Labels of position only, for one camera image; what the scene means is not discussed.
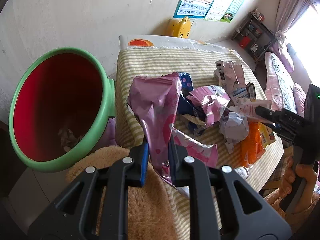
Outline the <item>person right hand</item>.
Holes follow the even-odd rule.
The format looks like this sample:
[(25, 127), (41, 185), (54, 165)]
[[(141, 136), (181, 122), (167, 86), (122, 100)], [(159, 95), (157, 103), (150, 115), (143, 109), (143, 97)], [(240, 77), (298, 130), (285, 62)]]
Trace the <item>person right hand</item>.
[(314, 171), (313, 165), (294, 164), (293, 157), (289, 157), (279, 187), (279, 195), (282, 199), (292, 199), (286, 209), (284, 204), (279, 205), (287, 214), (300, 213), (311, 206), (317, 181), (317, 172)]

